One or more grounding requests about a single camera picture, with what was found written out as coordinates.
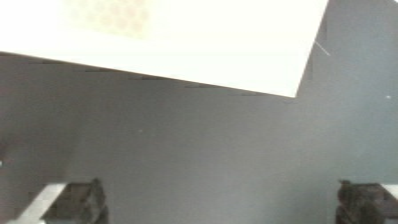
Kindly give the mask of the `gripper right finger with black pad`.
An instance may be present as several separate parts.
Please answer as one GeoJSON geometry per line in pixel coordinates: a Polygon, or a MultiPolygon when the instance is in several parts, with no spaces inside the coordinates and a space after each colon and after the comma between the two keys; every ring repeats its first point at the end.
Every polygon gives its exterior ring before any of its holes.
{"type": "Polygon", "coordinates": [[[340,183],[335,224],[398,224],[398,198],[383,184],[340,183]]]}

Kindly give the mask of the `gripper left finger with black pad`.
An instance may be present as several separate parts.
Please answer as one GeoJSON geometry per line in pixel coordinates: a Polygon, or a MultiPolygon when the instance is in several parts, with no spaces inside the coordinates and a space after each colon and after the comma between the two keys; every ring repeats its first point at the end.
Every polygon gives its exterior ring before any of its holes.
{"type": "Polygon", "coordinates": [[[111,224],[100,179],[50,183],[13,224],[111,224]]]}

